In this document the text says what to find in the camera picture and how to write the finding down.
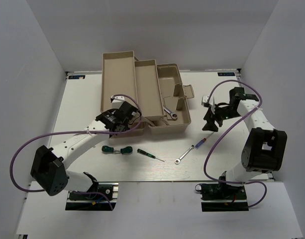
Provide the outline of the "large ratchet wrench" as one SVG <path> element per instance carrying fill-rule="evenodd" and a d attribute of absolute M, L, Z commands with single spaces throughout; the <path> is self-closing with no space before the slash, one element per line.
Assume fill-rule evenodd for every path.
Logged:
<path fill-rule="evenodd" d="M 175 112 L 171 111 L 169 108 L 166 106 L 163 106 L 164 111 L 171 117 L 173 120 L 177 120 L 178 116 Z"/>

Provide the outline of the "black green precision screwdriver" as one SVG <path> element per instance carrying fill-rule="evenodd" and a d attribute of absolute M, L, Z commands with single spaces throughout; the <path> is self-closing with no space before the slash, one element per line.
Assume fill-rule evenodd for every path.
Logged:
<path fill-rule="evenodd" d="M 159 158 L 157 158 L 156 156 L 154 156 L 153 154 L 148 153 L 148 152 L 146 152 L 146 151 L 144 151 L 144 150 L 142 150 L 142 149 L 137 149 L 137 153 L 139 153 L 139 154 L 141 154 L 141 155 L 144 155 L 144 156 L 147 156 L 147 157 L 149 157 L 149 158 L 157 159 L 157 160 L 159 160 L 159 161 L 164 162 L 164 160 L 159 159 Z"/>

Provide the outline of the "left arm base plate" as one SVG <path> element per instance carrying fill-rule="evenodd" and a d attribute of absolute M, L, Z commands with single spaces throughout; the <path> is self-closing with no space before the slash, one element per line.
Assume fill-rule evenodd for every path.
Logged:
<path fill-rule="evenodd" d="M 112 211 L 117 203 L 118 183 L 99 183 L 96 194 L 69 192 L 66 211 Z"/>

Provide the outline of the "blue red screwdriver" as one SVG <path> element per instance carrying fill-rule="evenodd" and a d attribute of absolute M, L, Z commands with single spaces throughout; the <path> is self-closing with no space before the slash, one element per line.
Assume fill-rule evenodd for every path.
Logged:
<path fill-rule="evenodd" d="M 211 137 L 214 134 L 214 132 L 211 132 L 209 135 L 207 135 L 206 137 L 204 137 L 203 139 L 201 139 L 196 145 L 195 145 L 195 149 L 200 148 L 207 140 L 209 137 Z"/>

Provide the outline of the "beige plastic toolbox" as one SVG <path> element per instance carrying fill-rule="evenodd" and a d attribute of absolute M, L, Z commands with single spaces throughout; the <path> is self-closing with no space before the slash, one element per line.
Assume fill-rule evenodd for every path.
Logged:
<path fill-rule="evenodd" d="M 192 85 L 184 85 L 175 63 L 138 60 L 133 51 L 102 55 L 101 112 L 111 109 L 110 98 L 116 94 L 132 97 L 139 104 L 143 122 L 133 135 L 149 127 L 153 134 L 184 132 L 192 122 L 188 99 L 194 98 Z M 164 111 L 166 106 L 177 120 Z"/>

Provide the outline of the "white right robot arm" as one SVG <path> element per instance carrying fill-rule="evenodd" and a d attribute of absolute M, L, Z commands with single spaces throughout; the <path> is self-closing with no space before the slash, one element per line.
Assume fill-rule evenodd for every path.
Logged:
<path fill-rule="evenodd" d="M 262 110 L 255 94 L 247 94 L 243 87 L 229 91 L 229 102 L 211 102 L 203 96 L 202 105 L 207 113 L 204 131 L 217 132 L 224 120 L 241 118 L 249 131 L 249 136 L 241 152 L 241 161 L 232 169 L 223 172 L 218 184 L 218 194 L 228 199 L 244 183 L 261 174 L 279 171 L 285 153 L 287 134 L 272 126 Z"/>

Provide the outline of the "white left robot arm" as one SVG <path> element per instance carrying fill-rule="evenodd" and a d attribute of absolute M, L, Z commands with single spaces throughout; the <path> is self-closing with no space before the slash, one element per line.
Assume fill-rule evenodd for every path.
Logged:
<path fill-rule="evenodd" d="M 50 196 L 63 190 L 81 192 L 92 199 L 98 194 L 98 181 L 90 173 L 68 170 L 71 164 L 89 149 L 116 133 L 129 130 L 129 122 L 141 115 L 138 108 L 124 101 L 118 109 L 107 110 L 98 115 L 86 127 L 86 133 L 76 134 L 64 142 L 37 149 L 31 168 L 31 176 Z"/>

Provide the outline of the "green stubby screwdriver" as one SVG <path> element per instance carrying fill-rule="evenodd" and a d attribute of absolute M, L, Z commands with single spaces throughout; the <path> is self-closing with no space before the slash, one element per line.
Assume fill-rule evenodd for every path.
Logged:
<path fill-rule="evenodd" d="M 102 152 L 103 153 L 118 153 L 118 150 L 115 150 L 113 147 L 107 146 L 107 145 L 103 145 L 102 146 Z"/>
<path fill-rule="evenodd" d="M 116 154 L 128 155 L 128 154 L 131 154 L 132 152 L 133 152 L 133 148 L 131 146 L 127 146 L 127 147 L 121 148 L 119 150 L 114 150 L 114 153 L 116 153 Z"/>

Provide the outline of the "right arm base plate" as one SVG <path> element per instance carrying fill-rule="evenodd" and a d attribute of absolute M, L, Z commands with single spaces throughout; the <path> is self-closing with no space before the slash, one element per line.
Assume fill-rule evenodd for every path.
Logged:
<path fill-rule="evenodd" d="M 201 195 L 203 212 L 249 211 L 245 187 L 223 183 L 200 183 L 195 191 Z"/>

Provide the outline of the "small ratchet wrench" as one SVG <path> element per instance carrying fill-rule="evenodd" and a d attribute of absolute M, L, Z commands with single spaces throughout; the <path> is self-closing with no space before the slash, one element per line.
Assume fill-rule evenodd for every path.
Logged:
<path fill-rule="evenodd" d="M 193 149 L 195 148 L 194 145 L 191 145 L 178 159 L 175 160 L 175 164 L 178 165 L 182 161 L 182 159 Z"/>

